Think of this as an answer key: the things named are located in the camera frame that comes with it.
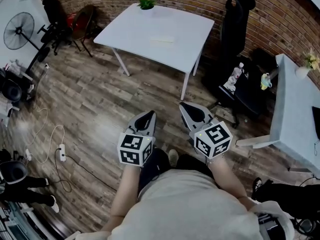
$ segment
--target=fan grille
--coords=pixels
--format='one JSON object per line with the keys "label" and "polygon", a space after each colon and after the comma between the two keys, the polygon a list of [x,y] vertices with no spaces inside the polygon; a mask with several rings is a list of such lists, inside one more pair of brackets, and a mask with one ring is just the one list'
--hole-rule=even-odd
{"label": "fan grille", "polygon": [[3,42],[10,50],[17,50],[23,47],[31,38],[35,28],[35,20],[28,12],[20,12],[15,15],[5,27]]}

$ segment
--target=black cable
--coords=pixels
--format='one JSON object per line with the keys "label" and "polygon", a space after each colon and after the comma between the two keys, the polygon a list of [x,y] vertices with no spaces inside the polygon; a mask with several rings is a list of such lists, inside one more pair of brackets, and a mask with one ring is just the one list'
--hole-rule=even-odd
{"label": "black cable", "polygon": [[67,158],[71,158],[78,166],[80,166],[81,168],[83,168],[87,173],[91,174],[93,177],[95,177],[98,181],[100,181],[101,183],[103,183],[104,185],[106,185],[108,188],[113,189],[114,191],[117,191],[115,188],[109,186],[107,183],[105,183],[104,181],[102,181],[101,179],[99,179],[97,176],[95,176],[92,172],[88,171],[85,167],[83,167],[81,164],[79,164],[72,156],[66,155],[65,156]]}
{"label": "black cable", "polygon": [[[59,181],[53,182],[52,184],[61,183],[61,186],[62,186],[63,190],[65,192],[67,192],[67,193],[71,193],[72,192],[72,187],[71,187],[70,182],[68,180],[66,180],[66,179],[61,179],[61,177],[60,177],[60,173],[59,173],[58,166],[57,166],[57,156],[56,156],[58,150],[60,150],[60,148],[57,148],[55,150],[55,152],[54,152],[54,164],[55,164],[56,173],[58,174],[58,177],[59,177]],[[65,186],[63,185],[63,182],[68,183],[70,190],[66,190]]]}
{"label": "black cable", "polygon": [[311,179],[317,179],[318,181],[320,181],[320,178],[317,178],[316,176],[312,176],[312,177],[310,177],[310,178],[307,178],[304,182],[302,182],[302,183],[299,185],[299,187],[301,187],[303,183],[305,183],[306,181],[311,180]]}

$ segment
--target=potted plant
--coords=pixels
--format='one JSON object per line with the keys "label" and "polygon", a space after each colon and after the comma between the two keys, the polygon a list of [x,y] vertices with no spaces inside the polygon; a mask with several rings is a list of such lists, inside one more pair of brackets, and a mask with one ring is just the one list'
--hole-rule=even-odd
{"label": "potted plant", "polygon": [[304,79],[310,70],[319,70],[320,58],[314,54],[312,48],[310,52],[304,54],[304,66],[301,66],[295,70],[295,75],[299,79]]}
{"label": "potted plant", "polygon": [[138,6],[141,8],[142,12],[145,15],[152,15],[156,0],[139,0],[139,2]]}

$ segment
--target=person's arm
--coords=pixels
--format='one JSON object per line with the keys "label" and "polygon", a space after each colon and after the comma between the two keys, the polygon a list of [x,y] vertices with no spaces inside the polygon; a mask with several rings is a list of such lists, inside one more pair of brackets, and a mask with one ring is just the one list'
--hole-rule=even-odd
{"label": "person's arm", "polygon": [[112,202],[110,218],[101,231],[111,232],[124,220],[129,210],[137,203],[140,167],[126,165],[120,186]]}
{"label": "person's arm", "polygon": [[244,185],[242,185],[224,158],[217,157],[208,165],[208,167],[210,168],[218,186],[238,199],[247,210],[250,210],[256,205],[248,198]]}

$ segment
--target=floor fan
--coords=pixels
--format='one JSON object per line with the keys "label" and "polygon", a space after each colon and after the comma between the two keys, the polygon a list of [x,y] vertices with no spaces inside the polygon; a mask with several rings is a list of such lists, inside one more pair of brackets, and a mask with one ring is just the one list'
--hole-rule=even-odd
{"label": "floor fan", "polygon": [[3,33],[3,42],[10,50],[22,48],[27,42],[33,45],[38,50],[37,59],[42,62],[47,57],[50,48],[45,47],[39,49],[31,40],[34,32],[35,20],[28,12],[20,12],[14,16],[5,27]]}

